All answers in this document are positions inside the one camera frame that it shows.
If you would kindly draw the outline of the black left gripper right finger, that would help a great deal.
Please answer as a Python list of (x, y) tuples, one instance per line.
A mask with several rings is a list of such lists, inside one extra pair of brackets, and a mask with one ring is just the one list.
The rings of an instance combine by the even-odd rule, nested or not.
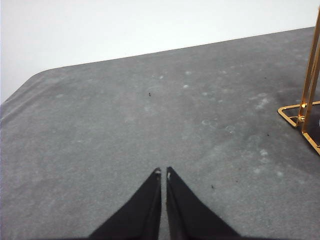
[(172, 240), (228, 240), (241, 236), (201, 202), (171, 166), (166, 169), (166, 209)]

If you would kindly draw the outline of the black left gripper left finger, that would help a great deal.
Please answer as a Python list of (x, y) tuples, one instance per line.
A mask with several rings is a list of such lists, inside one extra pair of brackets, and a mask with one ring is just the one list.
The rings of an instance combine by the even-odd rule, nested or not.
[(90, 240), (157, 240), (162, 212), (161, 169), (155, 168), (133, 196), (90, 235)]

